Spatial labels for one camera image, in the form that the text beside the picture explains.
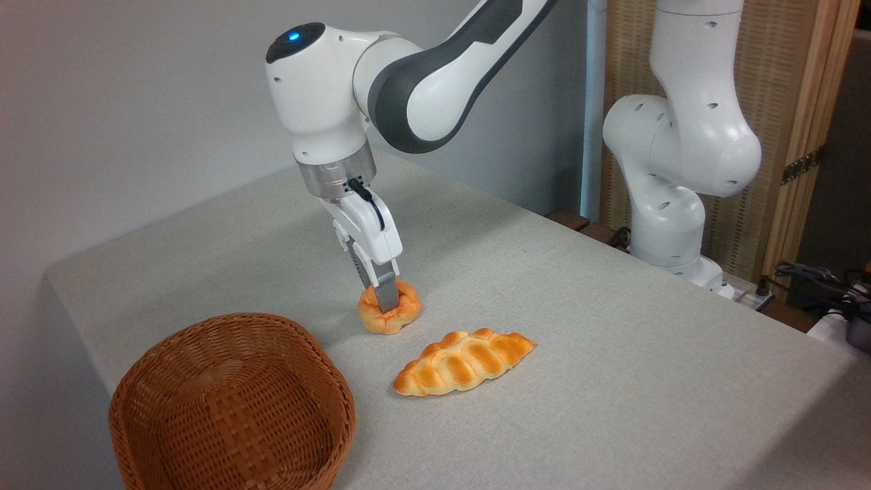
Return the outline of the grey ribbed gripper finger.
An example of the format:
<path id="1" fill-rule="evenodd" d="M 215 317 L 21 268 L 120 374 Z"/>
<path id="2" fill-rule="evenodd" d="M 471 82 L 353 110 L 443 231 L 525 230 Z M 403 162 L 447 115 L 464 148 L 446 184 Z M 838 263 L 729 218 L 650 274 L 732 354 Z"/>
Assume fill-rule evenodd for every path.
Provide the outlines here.
<path id="1" fill-rule="evenodd" d="M 338 220 L 333 221 L 333 228 L 342 248 L 349 254 L 364 288 L 374 287 L 374 267 L 363 243 L 351 236 Z"/>
<path id="2" fill-rule="evenodd" d="M 398 271 L 395 261 L 378 264 L 369 261 L 369 279 L 374 289 L 374 295 L 380 311 L 388 312 L 399 305 L 399 293 L 396 278 Z"/>

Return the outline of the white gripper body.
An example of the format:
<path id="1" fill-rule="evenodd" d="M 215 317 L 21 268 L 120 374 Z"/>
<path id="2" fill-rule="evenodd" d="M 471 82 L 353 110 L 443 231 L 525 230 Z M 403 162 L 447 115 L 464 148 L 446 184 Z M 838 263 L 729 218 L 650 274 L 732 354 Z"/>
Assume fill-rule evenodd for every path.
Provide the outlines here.
<path id="1" fill-rule="evenodd" d="M 404 246 L 388 206 L 372 192 L 371 201 L 351 193 L 340 199 L 326 199 L 325 208 L 334 221 L 362 242 L 374 263 L 388 263 L 400 257 Z"/>

